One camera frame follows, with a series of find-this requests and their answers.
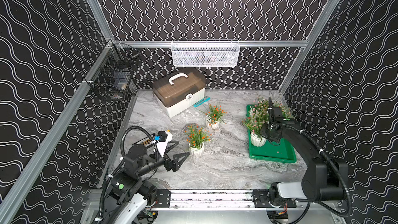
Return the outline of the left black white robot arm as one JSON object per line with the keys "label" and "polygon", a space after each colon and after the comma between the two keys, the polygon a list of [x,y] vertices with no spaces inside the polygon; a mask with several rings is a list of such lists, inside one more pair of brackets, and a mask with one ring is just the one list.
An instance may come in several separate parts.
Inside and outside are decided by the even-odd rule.
{"label": "left black white robot arm", "polygon": [[[125,138],[130,131],[139,130],[148,144],[136,142],[126,151]],[[156,173],[159,167],[176,172],[189,157],[188,152],[168,156],[178,145],[170,131],[151,135],[144,128],[133,125],[122,135],[119,165],[106,176],[99,197],[94,224],[153,224],[158,217],[157,207],[169,207],[171,193],[159,190],[143,176]]]}

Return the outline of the pink flower potted plant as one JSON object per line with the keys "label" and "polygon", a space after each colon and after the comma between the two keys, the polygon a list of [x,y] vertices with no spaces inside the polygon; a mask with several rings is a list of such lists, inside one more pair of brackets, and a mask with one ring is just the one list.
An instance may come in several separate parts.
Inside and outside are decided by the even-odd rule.
{"label": "pink flower potted plant", "polygon": [[262,96],[258,96],[258,98],[254,100],[254,105],[251,107],[249,111],[249,116],[265,117],[268,114],[268,107],[269,107],[268,100]]}

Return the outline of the red flower potted plant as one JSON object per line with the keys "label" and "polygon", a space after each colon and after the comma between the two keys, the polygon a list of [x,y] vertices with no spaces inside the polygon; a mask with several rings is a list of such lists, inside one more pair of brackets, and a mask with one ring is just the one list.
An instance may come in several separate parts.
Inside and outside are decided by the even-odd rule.
{"label": "red flower potted plant", "polygon": [[209,104],[208,109],[203,113],[205,115],[207,127],[214,131],[219,128],[222,122],[224,122],[224,118],[228,112],[224,110],[221,105]]}

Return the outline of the green plastic storage tray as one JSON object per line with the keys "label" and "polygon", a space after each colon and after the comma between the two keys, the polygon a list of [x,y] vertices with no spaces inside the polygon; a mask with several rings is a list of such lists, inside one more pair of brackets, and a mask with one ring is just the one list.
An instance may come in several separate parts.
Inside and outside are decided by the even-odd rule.
{"label": "green plastic storage tray", "polygon": [[252,141],[255,135],[251,130],[247,130],[249,157],[254,160],[264,160],[280,163],[296,163],[296,154],[293,146],[284,139],[280,139],[279,143],[270,143],[262,138],[260,142],[262,146],[255,146]]}

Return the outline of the green grass potted plant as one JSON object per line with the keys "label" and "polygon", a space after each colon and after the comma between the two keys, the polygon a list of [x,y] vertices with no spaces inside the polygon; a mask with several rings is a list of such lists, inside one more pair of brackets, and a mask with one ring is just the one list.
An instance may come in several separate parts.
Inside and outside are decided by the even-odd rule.
{"label": "green grass potted plant", "polygon": [[283,117],[284,117],[285,119],[292,119],[292,118],[293,118],[293,115],[292,115],[290,109],[289,109],[287,106],[285,106],[285,105],[280,105],[280,108],[281,108],[281,110],[282,110]]}

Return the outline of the pink red flower plant pot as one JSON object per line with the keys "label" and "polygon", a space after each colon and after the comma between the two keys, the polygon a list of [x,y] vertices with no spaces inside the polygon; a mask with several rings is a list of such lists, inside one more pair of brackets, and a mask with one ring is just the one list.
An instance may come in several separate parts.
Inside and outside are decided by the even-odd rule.
{"label": "pink red flower plant pot", "polygon": [[261,147],[266,143],[266,138],[261,134],[261,128],[268,123],[268,114],[264,112],[250,111],[243,124],[250,133],[250,142],[256,147]]}

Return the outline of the orange flower potted plant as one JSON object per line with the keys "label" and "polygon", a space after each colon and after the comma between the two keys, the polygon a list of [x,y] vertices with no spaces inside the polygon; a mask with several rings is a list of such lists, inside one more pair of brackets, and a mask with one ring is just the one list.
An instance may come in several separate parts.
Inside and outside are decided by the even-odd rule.
{"label": "orange flower potted plant", "polygon": [[212,140],[212,134],[206,127],[198,124],[188,125],[185,133],[188,137],[190,156],[194,159],[200,158],[204,153],[205,143]]}

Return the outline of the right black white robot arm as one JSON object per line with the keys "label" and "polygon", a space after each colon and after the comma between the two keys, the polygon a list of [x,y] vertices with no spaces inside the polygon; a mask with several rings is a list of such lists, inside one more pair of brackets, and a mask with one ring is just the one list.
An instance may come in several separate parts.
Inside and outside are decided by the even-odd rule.
{"label": "right black white robot arm", "polygon": [[300,181],[272,183],[268,199],[273,205],[286,206],[294,199],[307,204],[316,203],[339,217],[349,217],[353,206],[347,186],[348,164],[331,158],[293,118],[286,118],[280,107],[268,100],[268,122],[260,135],[270,143],[289,142],[300,154],[307,170]]}

